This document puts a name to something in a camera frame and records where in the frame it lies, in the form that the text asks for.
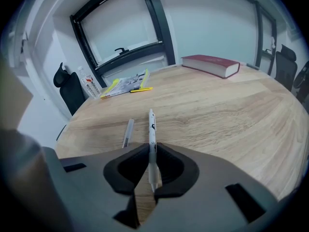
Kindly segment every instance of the black office chair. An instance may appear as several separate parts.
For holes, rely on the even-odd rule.
[[[293,81],[297,71],[296,54],[290,48],[282,45],[281,52],[276,52],[277,73],[275,80],[292,90]]]
[[[62,64],[60,64],[59,69],[57,70],[54,76],[54,85],[60,88],[60,95],[64,102],[66,103],[70,113],[75,114],[77,109],[85,102],[85,97],[83,95],[83,90],[79,82],[78,76],[75,72],[71,75],[67,71],[62,69]],[[61,135],[64,126],[59,133],[56,141]]]
[[[309,95],[309,61],[298,73],[293,83],[294,88],[299,88],[296,98],[302,104]]]

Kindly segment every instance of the black window frame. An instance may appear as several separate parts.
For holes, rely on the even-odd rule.
[[[260,4],[259,2],[256,2],[256,7],[257,7],[257,14],[258,14],[258,18],[259,19],[259,31],[261,30],[262,33],[259,33],[259,39],[258,39],[258,44],[261,45],[260,46],[260,54],[259,56],[259,62],[258,65],[256,64],[257,67],[260,67],[261,64],[261,60],[262,60],[262,56],[267,57],[270,59],[270,65],[269,65],[269,69],[268,69],[268,75],[271,75],[272,72],[272,67],[275,61],[275,56],[276,56],[276,49],[277,49],[277,23],[276,20],[270,15],[270,13],[267,12],[267,10],[265,10]],[[275,40],[275,48],[272,49],[271,53],[269,53],[266,50],[263,50],[263,17],[265,16],[266,19],[268,19],[271,23],[271,36],[274,38]]]
[[[77,42],[94,77],[98,80],[102,87],[107,86],[101,77],[105,72],[133,60],[146,57],[148,55],[164,52],[167,58],[168,65],[176,63],[173,43],[162,3],[160,0],[145,0],[154,25],[157,42],[150,43],[133,50],[129,50],[98,66],[98,63],[86,39],[86,35],[84,33],[81,22],[87,15],[89,15],[92,11],[94,11],[106,1],[107,0],[90,0],[79,11],[77,11],[74,15],[70,16],[70,21],[73,26]]]

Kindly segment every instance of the water bottle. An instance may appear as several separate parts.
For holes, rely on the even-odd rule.
[[[93,78],[91,75],[87,75],[83,69],[82,66],[78,67],[78,71],[81,76],[81,82],[82,84],[86,87],[88,93],[93,97],[93,98],[98,98],[101,96],[101,92],[96,86],[96,84],[93,81]]]

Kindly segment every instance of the wooden table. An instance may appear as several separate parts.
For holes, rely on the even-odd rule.
[[[298,100],[263,72],[241,66],[220,79],[185,67],[151,74],[151,91],[88,99],[58,140],[59,158],[122,147],[130,118],[132,142],[148,142],[148,113],[158,142],[222,157],[263,183],[278,198],[301,180],[308,155],[309,116]],[[154,208],[145,173],[136,188],[140,220]]]

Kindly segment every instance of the magazine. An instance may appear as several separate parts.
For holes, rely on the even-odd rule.
[[[135,76],[117,78],[112,82],[112,85],[101,95],[101,99],[109,98],[115,95],[128,93],[131,90],[136,90],[146,87],[149,79],[148,69]]]

